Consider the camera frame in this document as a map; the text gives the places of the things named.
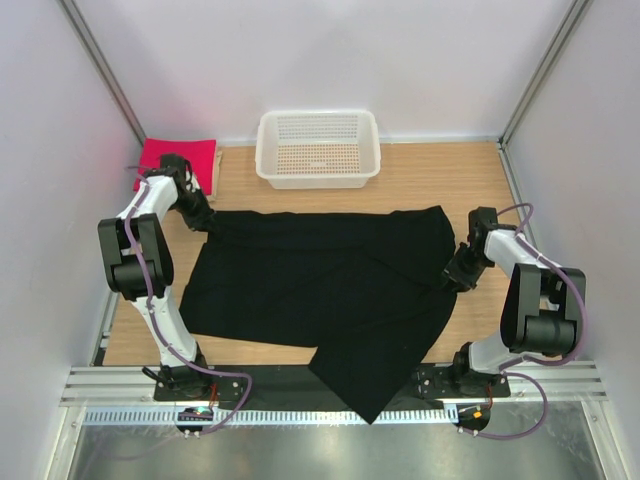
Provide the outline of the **black t-shirt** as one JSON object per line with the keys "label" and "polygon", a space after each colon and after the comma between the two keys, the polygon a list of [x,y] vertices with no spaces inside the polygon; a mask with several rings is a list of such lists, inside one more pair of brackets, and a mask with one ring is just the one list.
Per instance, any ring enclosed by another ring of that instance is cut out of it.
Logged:
{"label": "black t-shirt", "polygon": [[447,325],[444,210],[221,211],[184,290],[194,334],[311,347],[310,371],[373,422]]}

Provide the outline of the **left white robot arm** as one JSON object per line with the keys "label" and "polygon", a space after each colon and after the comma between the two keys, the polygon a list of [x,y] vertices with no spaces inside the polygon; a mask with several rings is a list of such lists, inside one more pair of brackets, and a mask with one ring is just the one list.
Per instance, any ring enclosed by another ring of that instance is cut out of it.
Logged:
{"label": "left white robot arm", "polygon": [[143,369],[156,382],[156,396],[201,398],[213,387],[213,375],[172,293],[174,265],[162,220],[175,210],[190,230],[211,232],[214,210],[191,163],[178,154],[161,155],[160,166],[138,179],[139,189],[125,210],[98,223],[107,284],[143,316],[156,342],[159,371]]}

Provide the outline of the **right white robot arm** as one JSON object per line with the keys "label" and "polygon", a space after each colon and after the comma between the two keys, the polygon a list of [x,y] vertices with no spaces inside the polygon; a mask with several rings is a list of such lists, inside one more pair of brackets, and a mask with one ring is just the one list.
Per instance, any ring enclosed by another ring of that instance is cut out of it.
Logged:
{"label": "right white robot arm", "polygon": [[562,366],[579,355],[588,314],[586,276],[548,259],[526,239],[523,225],[501,224],[500,212],[478,207],[468,215],[467,241],[444,269],[456,292],[477,286],[488,268],[509,279],[499,329],[463,345],[446,369],[461,396],[480,396],[504,380],[504,372],[524,361]]}

